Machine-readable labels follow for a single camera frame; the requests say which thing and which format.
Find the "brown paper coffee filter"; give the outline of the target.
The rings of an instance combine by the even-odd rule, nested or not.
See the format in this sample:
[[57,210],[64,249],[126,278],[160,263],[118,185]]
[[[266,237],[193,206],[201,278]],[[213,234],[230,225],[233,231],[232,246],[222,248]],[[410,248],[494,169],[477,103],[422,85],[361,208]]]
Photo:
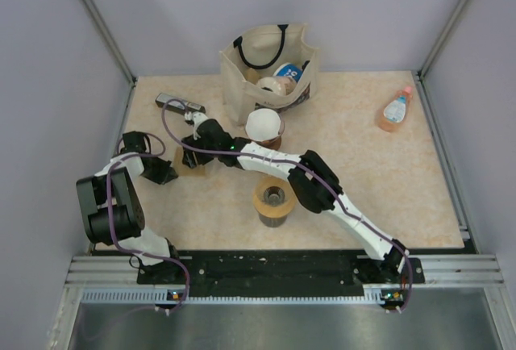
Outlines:
[[183,156],[183,148],[177,147],[174,153],[173,168],[175,169],[178,177],[204,177],[206,175],[206,170],[203,165],[192,169],[189,166],[184,165],[182,162]]

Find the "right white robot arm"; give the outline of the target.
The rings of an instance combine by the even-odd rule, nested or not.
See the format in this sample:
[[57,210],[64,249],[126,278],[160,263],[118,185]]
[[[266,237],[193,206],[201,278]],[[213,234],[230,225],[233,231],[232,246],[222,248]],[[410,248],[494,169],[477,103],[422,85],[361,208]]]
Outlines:
[[193,134],[181,140],[186,164],[193,168],[217,159],[227,167],[264,173],[289,183],[299,204],[314,214],[328,214],[377,260],[378,276],[396,281],[406,271],[408,250],[371,222],[344,193],[339,179],[322,157],[308,150],[288,154],[243,137],[233,137],[215,119],[201,112],[185,114]]

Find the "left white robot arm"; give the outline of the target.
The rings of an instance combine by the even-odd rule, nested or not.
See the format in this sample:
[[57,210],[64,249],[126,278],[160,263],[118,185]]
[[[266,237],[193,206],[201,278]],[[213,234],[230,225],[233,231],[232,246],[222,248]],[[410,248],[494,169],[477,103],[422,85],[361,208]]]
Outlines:
[[155,266],[163,281],[177,281],[183,271],[170,241],[146,225],[135,181],[143,177],[157,185],[177,178],[172,162],[164,160],[163,140],[148,132],[122,135],[115,155],[101,171],[76,182],[85,233],[90,243],[113,246],[137,258],[143,268]]

